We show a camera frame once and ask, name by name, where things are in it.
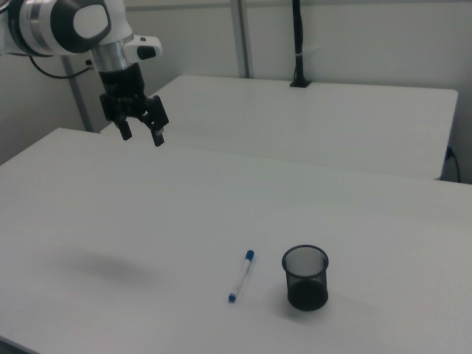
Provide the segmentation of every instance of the white tabletop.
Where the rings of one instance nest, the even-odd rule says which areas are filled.
[[[468,185],[58,130],[0,167],[0,336],[41,354],[467,353],[471,210]],[[281,266],[303,243],[330,257],[312,313]]]
[[[457,102],[442,89],[195,76],[157,94],[173,144],[424,179],[441,175]],[[103,133],[119,136],[114,125]]]

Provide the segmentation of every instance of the blue cap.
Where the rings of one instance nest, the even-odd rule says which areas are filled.
[[[254,251],[250,249],[248,253],[246,253],[246,259],[249,260],[249,262],[251,262],[253,257],[254,257]]]

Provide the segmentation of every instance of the black cable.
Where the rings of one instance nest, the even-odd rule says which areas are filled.
[[[457,170],[457,183],[460,183],[460,170],[459,170],[459,162],[457,161],[457,156],[454,150],[451,151],[451,157],[454,157],[454,161],[456,162],[456,170]]]
[[[3,1],[3,2],[0,2],[0,14],[4,13],[5,11],[8,10],[8,5],[3,7],[8,1]]]
[[[53,79],[59,79],[59,80],[65,80],[65,79],[72,79],[73,77],[77,77],[81,74],[84,74],[86,73],[88,70],[92,70],[92,68],[86,68],[80,72],[76,72],[75,74],[72,74],[72,75],[68,75],[68,76],[57,76],[57,75],[53,75],[53,74],[50,74],[48,72],[45,72],[42,68],[39,67],[39,65],[35,62],[35,59],[33,57],[29,57],[29,59],[31,60],[31,63],[35,66],[35,68],[41,73],[41,74],[44,74],[46,75],[47,77],[51,77]]]

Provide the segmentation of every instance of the robotic arm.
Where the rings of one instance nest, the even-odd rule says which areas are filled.
[[[139,63],[162,54],[155,37],[135,36],[123,0],[0,0],[0,55],[49,57],[90,52],[105,93],[105,117],[132,137],[127,117],[149,127],[156,146],[169,122],[158,96],[147,98]]]

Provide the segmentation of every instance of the pen cap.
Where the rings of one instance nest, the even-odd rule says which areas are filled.
[[[252,258],[254,258],[254,251],[249,250],[249,251],[246,253],[246,259],[249,260],[249,262],[252,262]]]
[[[288,301],[299,310],[317,310],[328,298],[328,257],[322,249],[302,245],[289,249],[282,258],[287,277]]]

